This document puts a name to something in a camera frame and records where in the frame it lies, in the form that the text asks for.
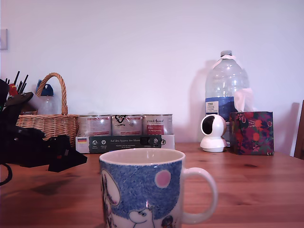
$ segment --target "table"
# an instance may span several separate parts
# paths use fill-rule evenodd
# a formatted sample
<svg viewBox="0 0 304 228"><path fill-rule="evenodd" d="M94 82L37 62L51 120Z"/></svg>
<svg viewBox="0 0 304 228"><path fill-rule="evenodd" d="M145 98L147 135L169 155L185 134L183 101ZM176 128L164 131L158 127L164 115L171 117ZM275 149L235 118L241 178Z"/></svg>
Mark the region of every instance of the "table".
<svg viewBox="0 0 304 228"><path fill-rule="evenodd" d="M203 152L198 143L179 143L186 167L201 167L215 178L219 201L204 225L183 228L304 227L304 161L274 156L240 156ZM61 173L47 166L12 165L13 180L0 189L1 228L102 228L98 154L87 164ZM6 177L2 169L2 178ZM184 207L198 213L211 201L208 184L187 179Z"/></svg>

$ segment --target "blue mug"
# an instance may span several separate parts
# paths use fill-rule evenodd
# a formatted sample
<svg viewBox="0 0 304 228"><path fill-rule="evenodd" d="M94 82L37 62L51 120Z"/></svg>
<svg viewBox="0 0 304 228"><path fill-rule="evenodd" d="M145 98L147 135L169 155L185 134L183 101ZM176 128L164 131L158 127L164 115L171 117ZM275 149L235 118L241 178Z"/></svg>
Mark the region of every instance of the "blue mug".
<svg viewBox="0 0 304 228"><path fill-rule="evenodd" d="M99 157L104 222L107 228L181 228L208 219L218 192L212 176L201 168L186 169L180 151L139 148ZM184 181L200 175L212 189L212 203L200 214L183 212Z"/></svg>

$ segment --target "can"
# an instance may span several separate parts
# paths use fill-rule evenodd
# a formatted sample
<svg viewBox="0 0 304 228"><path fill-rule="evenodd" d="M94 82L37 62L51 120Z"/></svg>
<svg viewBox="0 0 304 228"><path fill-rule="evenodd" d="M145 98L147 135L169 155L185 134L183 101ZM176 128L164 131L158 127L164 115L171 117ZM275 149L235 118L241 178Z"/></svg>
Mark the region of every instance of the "can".
<svg viewBox="0 0 304 228"><path fill-rule="evenodd" d="M112 115L113 135L141 135L142 115Z"/></svg>
<svg viewBox="0 0 304 228"><path fill-rule="evenodd" d="M111 115L80 115L78 136L112 135Z"/></svg>
<svg viewBox="0 0 304 228"><path fill-rule="evenodd" d="M143 115L143 134L173 134L172 114Z"/></svg>

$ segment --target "wicker basket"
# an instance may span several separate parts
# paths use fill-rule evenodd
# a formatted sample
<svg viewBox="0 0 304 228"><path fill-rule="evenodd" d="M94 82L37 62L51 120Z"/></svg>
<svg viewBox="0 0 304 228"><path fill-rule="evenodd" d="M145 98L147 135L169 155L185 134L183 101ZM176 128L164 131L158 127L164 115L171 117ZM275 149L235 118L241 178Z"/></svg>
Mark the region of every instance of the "wicker basket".
<svg viewBox="0 0 304 228"><path fill-rule="evenodd" d="M37 90L37 96L40 97L42 89L46 85L47 81L52 78L58 78L61 85L61 101L62 101L62 114L56 115L20 115L17 121L17 126L25 128L37 128L42 130L46 137L44 140L48 140L50 137L66 134L70 136L71 146L75 146L75 136L78 131L78 115L67 114L67 90L66 85L60 74L50 73L47 75Z"/></svg>

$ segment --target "cardboard packaging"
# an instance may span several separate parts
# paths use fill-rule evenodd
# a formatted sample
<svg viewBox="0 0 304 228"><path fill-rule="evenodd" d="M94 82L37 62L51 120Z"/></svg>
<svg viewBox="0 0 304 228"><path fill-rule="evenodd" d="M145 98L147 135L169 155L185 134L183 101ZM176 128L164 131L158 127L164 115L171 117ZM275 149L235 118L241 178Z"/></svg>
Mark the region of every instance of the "cardboard packaging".
<svg viewBox="0 0 304 228"><path fill-rule="evenodd" d="M174 134L76 137L76 150L80 153L106 153L132 148L174 150Z"/></svg>
<svg viewBox="0 0 304 228"><path fill-rule="evenodd" d="M273 155L272 112L230 113L230 147L239 155Z"/></svg>

